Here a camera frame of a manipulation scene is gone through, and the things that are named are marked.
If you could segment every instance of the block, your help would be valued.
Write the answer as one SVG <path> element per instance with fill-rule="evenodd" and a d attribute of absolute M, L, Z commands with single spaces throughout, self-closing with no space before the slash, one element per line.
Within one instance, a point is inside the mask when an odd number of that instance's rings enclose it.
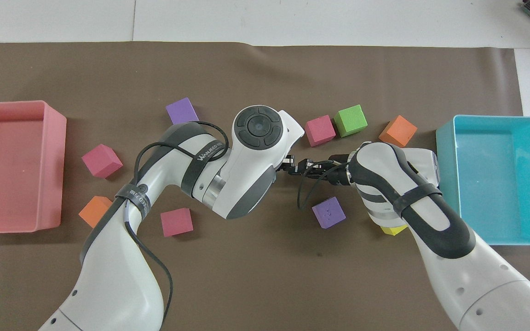
<path fill-rule="evenodd" d="M 398 147 L 404 148 L 410 141 L 416 126 L 408 122 L 404 117 L 398 115 L 393 121 L 387 124 L 386 128 L 379 135 L 379 139 L 385 143 L 395 144 Z"/>
<path fill-rule="evenodd" d="M 193 109 L 189 98 L 183 98 L 166 106 L 173 124 L 197 121 L 196 111 Z"/>
<path fill-rule="evenodd" d="M 402 230 L 404 230 L 405 228 L 408 228 L 408 225 L 404 224 L 403 226 L 399 226 L 397 228 L 386 228 L 386 227 L 380 226 L 380 228 L 385 234 L 397 235 L 398 233 L 402 232 Z"/>
<path fill-rule="evenodd" d="M 330 121 L 330 116 L 328 115 L 307 121 L 305 124 L 305 134 L 308 137 L 311 147 L 331 141 L 336 136 L 333 123 Z"/>
<path fill-rule="evenodd" d="M 318 223 L 320 223 L 320 227 L 322 228 L 330 228 L 346 218 L 336 197 L 326 199 L 318 205 L 315 205 L 312 207 L 312 211 L 314 211 Z"/>
<path fill-rule="evenodd" d="M 341 137 L 360 132 L 368 126 L 368 121 L 363 115 L 361 105 L 354 105 L 347 109 L 339 110 L 334 116 L 334 123 Z"/>
<path fill-rule="evenodd" d="M 83 218 L 91 228 L 95 228 L 101 217 L 108 211 L 112 201 L 107 197 L 93 197 L 87 205 L 79 212 L 79 216 Z"/>
<path fill-rule="evenodd" d="M 162 234 L 165 237 L 193 231 L 189 208 L 181 208 L 161 214 Z"/>
<path fill-rule="evenodd" d="M 122 168 L 122 162 L 113 149 L 106 145 L 97 145 L 87 154 L 83 155 L 83 162 L 93 176 L 107 178 L 116 170 Z"/>

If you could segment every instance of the white robotic arm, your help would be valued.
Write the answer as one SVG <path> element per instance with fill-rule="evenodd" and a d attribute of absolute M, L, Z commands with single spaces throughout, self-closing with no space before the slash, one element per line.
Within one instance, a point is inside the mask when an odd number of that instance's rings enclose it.
<path fill-rule="evenodd" d="M 364 201 L 381 195 L 409 225 L 431 285 L 463 331 L 530 331 L 530 281 L 499 256 L 410 167 L 402 149 L 362 145 L 345 173 Z"/>
<path fill-rule="evenodd" d="M 233 132 L 228 150 L 195 122 L 165 132 L 163 145 L 116 195 L 86 240 L 79 279 L 41 331 L 160 329 L 161 291 L 125 220 L 135 233 L 168 185 L 181 187 L 223 218 L 244 216 L 261 201 L 276 178 L 275 170 L 304 134 L 286 112 L 263 105 L 240 111 Z M 193 157 L 166 145 L 179 146 Z"/>

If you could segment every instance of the brown mat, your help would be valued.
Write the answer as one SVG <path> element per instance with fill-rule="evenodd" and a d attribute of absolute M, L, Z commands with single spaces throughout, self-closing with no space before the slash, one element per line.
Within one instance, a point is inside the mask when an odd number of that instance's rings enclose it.
<path fill-rule="evenodd" d="M 316 148 L 303 138 L 292 151 L 299 160 L 349 153 L 398 114 L 419 127 L 409 146 L 433 150 L 435 129 L 455 114 L 522 114 L 513 50 L 0 44 L 0 101 L 42 99 L 68 119 L 61 226 L 0 234 L 0 330 L 37 329 L 69 295 L 91 231 L 78 212 L 130 180 L 138 151 L 170 125 L 165 105 L 183 97 L 227 132 L 255 103 L 285 109 L 301 124 L 361 104 L 366 130 Z M 109 180 L 80 160 L 100 143 L 124 163 Z M 455 329 L 410 231 L 383 234 L 355 190 L 330 185 L 310 205 L 336 195 L 347 220 L 323 230 L 311 210 L 296 209 L 298 182 L 278 174 L 261 205 L 231 221 L 178 188 L 163 193 L 139 236 L 173 273 L 165 330 Z M 164 238 L 160 212 L 180 207 L 192 209 L 196 229 Z M 498 251 L 530 279 L 530 247 Z M 151 267 L 165 290 L 166 277 Z"/>

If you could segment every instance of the pink bin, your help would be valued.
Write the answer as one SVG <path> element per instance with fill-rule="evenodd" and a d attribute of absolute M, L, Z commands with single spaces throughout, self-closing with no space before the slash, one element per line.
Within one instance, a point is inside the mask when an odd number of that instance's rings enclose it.
<path fill-rule="evenodd" d="M 66 132 L 44 101 L 0 103 L 0 233 L 60 225 Z"/>

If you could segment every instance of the light blue plastic container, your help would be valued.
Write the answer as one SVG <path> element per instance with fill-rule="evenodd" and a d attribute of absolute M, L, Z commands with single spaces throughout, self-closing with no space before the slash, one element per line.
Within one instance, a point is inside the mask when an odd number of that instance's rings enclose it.
<path fill-rule="evenodd" d="M 530 245 L 530 117 L 456 115 L 439 128 L 440 190 L 490 245 Z"/>

